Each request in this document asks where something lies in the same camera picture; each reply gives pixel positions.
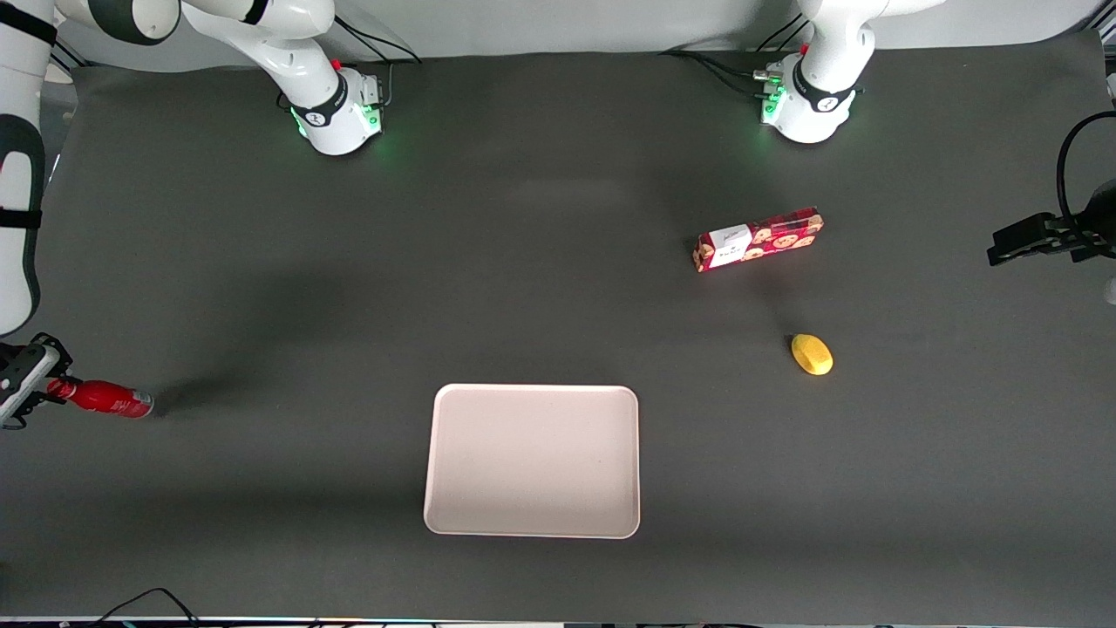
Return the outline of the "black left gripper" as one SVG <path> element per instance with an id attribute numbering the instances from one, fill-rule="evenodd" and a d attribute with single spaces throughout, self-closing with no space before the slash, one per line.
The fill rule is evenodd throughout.
<path id="1" fill-rule="evenodd" d="M 1095 257 L 1115 259 L 1115 178 L 1100 184 L 1091 199 L 1077 214 L 1069 211 L 1064 180 L 1056 181 L 1056 196 L 1061 218 L 1051 212 L 1039 212 L 1017 220 L 993 234 L 992 247 L 987 250 L 991 267 L 1004 265 L 1018 258 L 1069 253 L 1074 263 Z"/>

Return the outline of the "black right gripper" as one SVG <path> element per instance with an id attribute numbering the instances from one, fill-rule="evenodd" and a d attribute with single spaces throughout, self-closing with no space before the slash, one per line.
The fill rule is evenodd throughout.
<path id="1" fill-rule="evenodd" d="M 37 334 L 31 345 L 1 347 L 1 422 L 3 429 L 25 429 L 25 417 L 44 403 L 66 405 L 67 400 L 41 390 L 40 383 L 66 377 L 71 371 L 73 357 L 59 338 Z M 25 379 L 31 377 L 32 386 Z"/>

